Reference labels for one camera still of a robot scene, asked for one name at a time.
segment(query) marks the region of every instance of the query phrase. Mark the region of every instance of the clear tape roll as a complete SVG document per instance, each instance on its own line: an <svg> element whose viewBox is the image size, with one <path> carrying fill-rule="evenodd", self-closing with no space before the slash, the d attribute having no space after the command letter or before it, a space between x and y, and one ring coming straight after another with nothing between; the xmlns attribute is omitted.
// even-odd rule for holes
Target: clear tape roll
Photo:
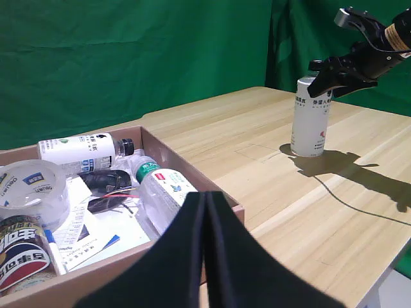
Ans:
<svg viewBox="0 0 411 308"><path fill-rule="evenodd" d="M56 230L69 215L69 195L63 169L45 160L22 160L0 169L0 218L35 217Z"/></svg>

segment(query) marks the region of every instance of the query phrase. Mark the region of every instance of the water bottle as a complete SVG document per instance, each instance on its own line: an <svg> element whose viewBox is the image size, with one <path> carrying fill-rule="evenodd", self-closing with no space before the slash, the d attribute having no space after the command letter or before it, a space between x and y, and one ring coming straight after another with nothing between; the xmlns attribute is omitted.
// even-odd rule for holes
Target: water bottle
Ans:
<svg viewBox="0 0 411 308"><path fill-rule="evenodd" d="M66 176L108 169L119 157L132 155L132 139L115 140L109 133L43 140L37 144L39 159L61 165Z"/></svg>
<svg viewBox="0 0 411 308"><path fill-rule="evenodd" d="M162 169L148 156L130 157L132 172L140 183L139 197L143 208L162 234L181 208L186 195L197 190L178 171Z"/></svg>
<svg viewBox="0 0 411 308"><path fill-rule="evenodd" d="M320 156L326 141L332 91L316 98L310 97L307 88L317 74L310 71L297 82L291 150L302 157Z"/></svg>

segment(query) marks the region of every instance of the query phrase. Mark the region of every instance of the wooden table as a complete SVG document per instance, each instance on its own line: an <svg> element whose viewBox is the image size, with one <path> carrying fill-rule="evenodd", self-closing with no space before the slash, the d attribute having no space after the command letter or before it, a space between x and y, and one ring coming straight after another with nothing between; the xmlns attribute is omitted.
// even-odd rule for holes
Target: wooden table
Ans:
<svg viewBox="0 0 411 308"><path fill-rule="evenodd" d="M254 87L120 126L147 127L245 207L273 257L363 307L411 237L411 118L333 103L327 151L295 158L293 98Z"/></svg>

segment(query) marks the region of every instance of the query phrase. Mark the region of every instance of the green label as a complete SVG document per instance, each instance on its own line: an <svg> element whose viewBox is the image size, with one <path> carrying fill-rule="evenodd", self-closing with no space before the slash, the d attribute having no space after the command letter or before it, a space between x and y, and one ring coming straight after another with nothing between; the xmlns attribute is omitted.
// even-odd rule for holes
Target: green label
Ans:
<svg viewBox="0 0 411 308"><path fill-rule="evenodd" d="M161 167L157 165L155 162L147 162L137 170L136 179L139 183L143 180L143 178L150 173L151 171L158 170Z"/></svg>

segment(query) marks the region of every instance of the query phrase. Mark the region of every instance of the gray floor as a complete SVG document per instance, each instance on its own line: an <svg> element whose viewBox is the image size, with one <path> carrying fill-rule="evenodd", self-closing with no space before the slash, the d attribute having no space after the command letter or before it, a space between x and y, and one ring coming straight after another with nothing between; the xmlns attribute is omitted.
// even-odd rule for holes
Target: gray floor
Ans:
<svg viewBox="0 0 411 308"><path fill-rule="evenodd" d="M410 308L411 280L392 271L380 287L381 308Z"/></svg>

